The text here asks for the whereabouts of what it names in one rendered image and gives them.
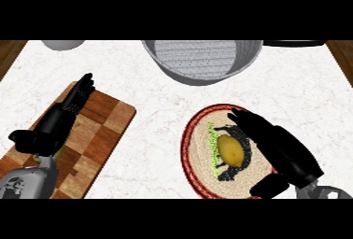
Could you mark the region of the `grey woven basket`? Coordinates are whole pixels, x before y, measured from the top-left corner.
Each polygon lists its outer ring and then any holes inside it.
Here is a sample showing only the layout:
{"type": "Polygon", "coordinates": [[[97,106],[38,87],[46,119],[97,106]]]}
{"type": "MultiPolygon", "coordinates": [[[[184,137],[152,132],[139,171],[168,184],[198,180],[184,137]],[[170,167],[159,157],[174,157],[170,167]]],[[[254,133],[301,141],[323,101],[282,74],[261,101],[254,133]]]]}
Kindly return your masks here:
{"type": "Polygon", "coordinates": [[[207,86],[236,75],[258,57],[261,40],[143,40],[165,75],[190,86],[207,86]]]}

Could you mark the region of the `yellow lemon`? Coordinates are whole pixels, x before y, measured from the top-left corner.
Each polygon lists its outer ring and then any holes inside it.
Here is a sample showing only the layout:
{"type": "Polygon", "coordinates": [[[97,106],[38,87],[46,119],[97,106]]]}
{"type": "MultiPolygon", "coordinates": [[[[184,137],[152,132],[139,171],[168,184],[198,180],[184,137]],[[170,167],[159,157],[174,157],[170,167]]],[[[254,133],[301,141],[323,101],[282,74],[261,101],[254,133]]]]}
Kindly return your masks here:
{"type": "Polygon", "coordinates": [[[243,149],[239,141],[227,134],[217,139],[218,156],[229,166],[241,167],[243,161],[243,149]]]}

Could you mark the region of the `grey round bowl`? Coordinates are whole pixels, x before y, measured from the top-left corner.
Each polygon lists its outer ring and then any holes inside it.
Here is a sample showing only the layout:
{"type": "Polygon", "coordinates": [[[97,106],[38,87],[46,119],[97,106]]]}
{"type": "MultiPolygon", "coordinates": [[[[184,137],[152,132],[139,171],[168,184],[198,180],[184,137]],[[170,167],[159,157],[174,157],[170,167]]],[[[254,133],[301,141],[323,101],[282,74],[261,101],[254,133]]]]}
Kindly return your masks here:
{"type": "Polygon", "coordinates": [[[77,48],[84,43],[82,40],[43,40],[43,44],[51,50],[69,50],[77,48]]]}

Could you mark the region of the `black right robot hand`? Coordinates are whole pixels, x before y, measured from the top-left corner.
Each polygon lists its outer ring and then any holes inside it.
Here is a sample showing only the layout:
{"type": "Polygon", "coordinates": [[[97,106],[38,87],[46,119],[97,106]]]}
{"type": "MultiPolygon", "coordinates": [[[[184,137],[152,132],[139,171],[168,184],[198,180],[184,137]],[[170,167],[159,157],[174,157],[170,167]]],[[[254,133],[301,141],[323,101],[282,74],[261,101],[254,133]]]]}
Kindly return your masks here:
{"type": "Polygon", "coordinates": [[[227,118],[254,141],[261,155],[277,171],[249,189],[251,195],[272,199],[291,185],[301,190],[323,175],[314,156],[301,141],[280,126],[249,111],[233,108],[227,118]]]}

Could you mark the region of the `round red-rimmed woven placemat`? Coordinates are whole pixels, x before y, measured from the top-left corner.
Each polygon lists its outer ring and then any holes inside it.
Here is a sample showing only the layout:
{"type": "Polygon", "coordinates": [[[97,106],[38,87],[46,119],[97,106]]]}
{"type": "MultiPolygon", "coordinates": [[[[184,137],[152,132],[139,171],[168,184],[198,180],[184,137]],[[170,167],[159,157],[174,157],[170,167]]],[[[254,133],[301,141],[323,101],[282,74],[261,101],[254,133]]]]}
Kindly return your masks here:
{"type": "Polygon", "coordinates": [[[254,141],[229,120],[229,104],[210,105],[192,116],[180,140],[180,161],[192,188],[205,199],[252,199],[249,189],[276,170],[254,141]],[[230,167],[218,156],[217,139],[232,136],[242,146],[241,167],[230,167]]]}

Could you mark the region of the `black flat object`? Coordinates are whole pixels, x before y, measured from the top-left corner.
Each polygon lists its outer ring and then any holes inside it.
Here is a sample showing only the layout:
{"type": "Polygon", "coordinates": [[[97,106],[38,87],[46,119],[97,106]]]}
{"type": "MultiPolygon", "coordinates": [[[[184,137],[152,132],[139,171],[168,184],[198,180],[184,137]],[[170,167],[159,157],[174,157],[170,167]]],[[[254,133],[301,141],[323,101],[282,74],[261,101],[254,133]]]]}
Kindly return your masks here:
{"type": "Polygon", "coordinates": [[[326,40],[263,40],[263,46],[303,48],[322,46],[325,42],[326,40]]]}

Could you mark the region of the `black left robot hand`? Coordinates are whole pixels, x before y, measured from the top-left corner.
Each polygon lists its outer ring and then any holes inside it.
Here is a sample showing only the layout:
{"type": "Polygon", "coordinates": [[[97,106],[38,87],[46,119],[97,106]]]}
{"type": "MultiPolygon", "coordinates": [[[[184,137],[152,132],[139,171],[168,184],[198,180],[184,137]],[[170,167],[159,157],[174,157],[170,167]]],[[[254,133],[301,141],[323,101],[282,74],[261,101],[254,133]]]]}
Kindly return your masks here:
{"type": "Polygon", "coordinates": [[[93,74],[88,73],[77,81],[63,101],[50,107],[34,129],[10,133],[9,140],[20,153],[49,157],[62,148],[93,91],[93,74]]]}

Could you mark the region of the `brown checkered wooden cutting board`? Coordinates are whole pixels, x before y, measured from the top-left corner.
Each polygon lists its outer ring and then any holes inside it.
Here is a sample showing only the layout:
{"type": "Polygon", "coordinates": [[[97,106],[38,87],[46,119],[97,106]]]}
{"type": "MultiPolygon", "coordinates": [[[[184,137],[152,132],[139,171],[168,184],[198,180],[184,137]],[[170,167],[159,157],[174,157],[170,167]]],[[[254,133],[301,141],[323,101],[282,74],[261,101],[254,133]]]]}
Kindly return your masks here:
{"type": "Polygon", "coordinates": [[[134,118],[134,107],[94,91],[56,160],[53,199],[82,199],[134,118]]]}

